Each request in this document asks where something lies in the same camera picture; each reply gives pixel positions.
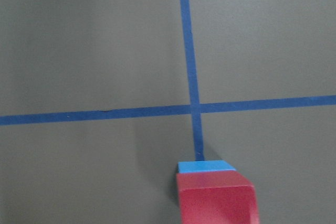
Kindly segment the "red block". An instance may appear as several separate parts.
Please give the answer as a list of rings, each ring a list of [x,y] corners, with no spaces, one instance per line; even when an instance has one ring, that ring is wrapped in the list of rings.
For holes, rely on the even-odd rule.
[[[181,222],[260,223],[254,185],[234,170],[178,173]]]

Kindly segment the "blue block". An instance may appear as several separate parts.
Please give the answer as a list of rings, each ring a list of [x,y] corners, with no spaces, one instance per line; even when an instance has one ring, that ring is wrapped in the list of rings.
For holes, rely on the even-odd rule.
[[[236,170],[236,168],[223,160],[178,162],[179,173],[218,172],[228,170]]]

